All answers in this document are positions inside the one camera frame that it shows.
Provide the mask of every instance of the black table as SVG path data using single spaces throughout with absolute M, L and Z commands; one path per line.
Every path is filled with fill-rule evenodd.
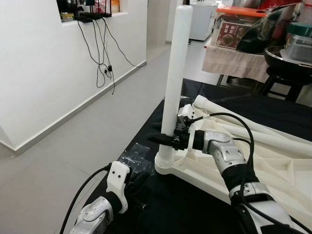
M 201 82 L 184 79 L 180 106 L 192 103 L 197 95 L 259 124 L 312 141 L 312 108 L 270 97 L 252 96 Z M 158 145 L 146 134 L 156 132 L 153 122 L 161 122 L 162 101 L 126 148 L 135 143 L 150 148 L 145 159 L 154 163 Z M 105 177 L 86 204 L 106 190 Z M 144 185 L 146 207 L 117 214 L 105 234 L 240 234 L 237 215 L 230 205 L 174 175 L 153 175 Z

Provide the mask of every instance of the metal container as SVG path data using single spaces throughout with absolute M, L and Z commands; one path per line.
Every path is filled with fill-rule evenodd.
M 232 6 L 258 9 L 261 0 L 233 0 Z

